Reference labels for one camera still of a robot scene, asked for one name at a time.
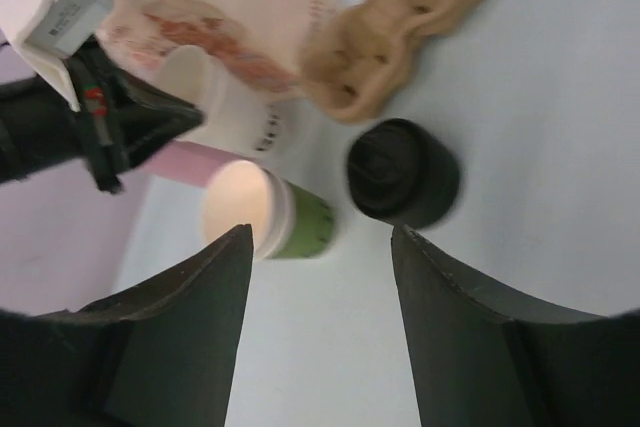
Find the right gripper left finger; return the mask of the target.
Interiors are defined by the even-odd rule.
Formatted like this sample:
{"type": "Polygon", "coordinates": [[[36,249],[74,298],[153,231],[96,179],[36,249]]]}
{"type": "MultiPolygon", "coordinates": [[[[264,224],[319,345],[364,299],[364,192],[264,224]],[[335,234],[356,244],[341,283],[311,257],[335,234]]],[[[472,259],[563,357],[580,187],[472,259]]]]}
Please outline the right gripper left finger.
{"type": "Polygon", "coordinates": [[[3,311],[2,424],[223,425],[252,262],[239,225],[79,311],[3,311]]]}

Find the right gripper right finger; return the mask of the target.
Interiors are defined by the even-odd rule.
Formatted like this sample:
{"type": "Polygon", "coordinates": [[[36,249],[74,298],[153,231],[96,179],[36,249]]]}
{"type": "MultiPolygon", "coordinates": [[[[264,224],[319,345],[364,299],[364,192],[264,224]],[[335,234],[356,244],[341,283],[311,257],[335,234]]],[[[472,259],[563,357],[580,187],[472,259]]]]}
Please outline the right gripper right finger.
{"type": "Polygon", "coordinates": [[[394,229],[393,269],[425,426],[635,426],[639,315],[518,291],[394,229]]]}

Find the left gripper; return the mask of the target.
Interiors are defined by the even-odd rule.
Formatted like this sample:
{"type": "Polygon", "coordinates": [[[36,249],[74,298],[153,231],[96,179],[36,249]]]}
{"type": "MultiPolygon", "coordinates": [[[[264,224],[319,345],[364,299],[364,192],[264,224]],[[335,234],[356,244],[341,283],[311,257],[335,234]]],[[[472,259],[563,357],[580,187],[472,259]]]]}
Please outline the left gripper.
{"type": "Polygon", "coordinates": [[[39,74],[1,86],[3,184],[80,159],[100,191],[120,192],[122,173],[205,120],[194,104],[116,66],[95,41],[63,66],[77,112],[39,74]]]}

